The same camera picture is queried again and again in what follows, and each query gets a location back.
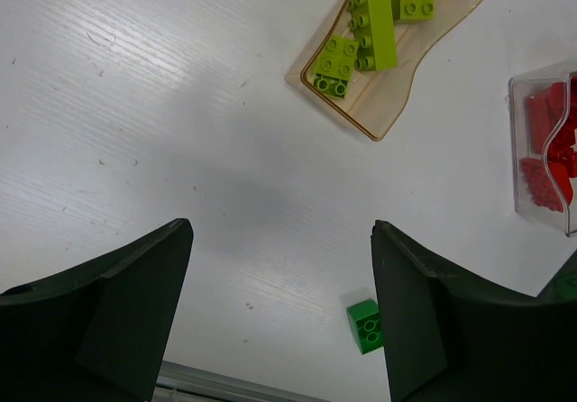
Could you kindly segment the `lime 2x4 lego brick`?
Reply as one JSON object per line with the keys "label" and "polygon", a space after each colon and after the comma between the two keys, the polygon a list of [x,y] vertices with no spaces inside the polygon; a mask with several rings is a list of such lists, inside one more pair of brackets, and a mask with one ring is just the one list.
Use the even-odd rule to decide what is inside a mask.
{"label": "lime 2x4 lego brick", "polygon": [[382,71],[398,65],[391,0],[349,0],[349,27],[359,42],[355,67]]}

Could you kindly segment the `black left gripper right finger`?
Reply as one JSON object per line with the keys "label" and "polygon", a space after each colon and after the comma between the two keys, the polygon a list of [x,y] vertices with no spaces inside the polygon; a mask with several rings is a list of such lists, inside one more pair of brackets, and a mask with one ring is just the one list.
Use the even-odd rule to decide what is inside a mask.
{"label": "black left gripper right finger", "polygon": [[531,297],[388,222],[373,226],[371,256],[392,400],[575,400],[575,258]]}

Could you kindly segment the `dark green printed lego brick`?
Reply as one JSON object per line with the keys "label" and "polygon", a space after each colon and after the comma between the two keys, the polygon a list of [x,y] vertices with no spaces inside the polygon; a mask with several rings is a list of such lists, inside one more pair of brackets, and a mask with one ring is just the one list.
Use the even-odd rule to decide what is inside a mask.
{"label": "dark green printed lego brick", "polygon": [[362,355],[383,347],[380,312],[377,302],[372,299],[346,308],[353,339]]}

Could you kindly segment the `red 2x4 lego brick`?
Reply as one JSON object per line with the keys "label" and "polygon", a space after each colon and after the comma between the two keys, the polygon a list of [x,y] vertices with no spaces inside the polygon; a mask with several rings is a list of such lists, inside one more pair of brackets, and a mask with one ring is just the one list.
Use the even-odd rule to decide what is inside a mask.
{"label": "red 2x4 lego brick", "polygon": [[550,87],[527,98],[528,124],[532,151],[541,154],[549,134],[562,118],[565,108],[565,83]]}

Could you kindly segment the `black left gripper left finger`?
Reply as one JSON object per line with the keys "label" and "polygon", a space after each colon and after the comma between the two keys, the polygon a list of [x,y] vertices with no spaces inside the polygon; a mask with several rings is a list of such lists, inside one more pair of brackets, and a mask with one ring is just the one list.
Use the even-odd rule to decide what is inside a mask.
{"label": "black left gripper left finger", "polygon": [[1,295],[3,401],[148,401],[193,243],[186,218]]}

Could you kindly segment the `lime printed lego brick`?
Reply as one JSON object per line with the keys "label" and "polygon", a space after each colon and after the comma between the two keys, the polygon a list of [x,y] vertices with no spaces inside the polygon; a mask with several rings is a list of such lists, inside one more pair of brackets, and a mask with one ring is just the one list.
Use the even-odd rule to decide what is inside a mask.
{"label": "lime printed lego brick", "polygon": [[358,41],[332,36],[317,57],[314,86],[326,96],[345,98],[357,59]]}

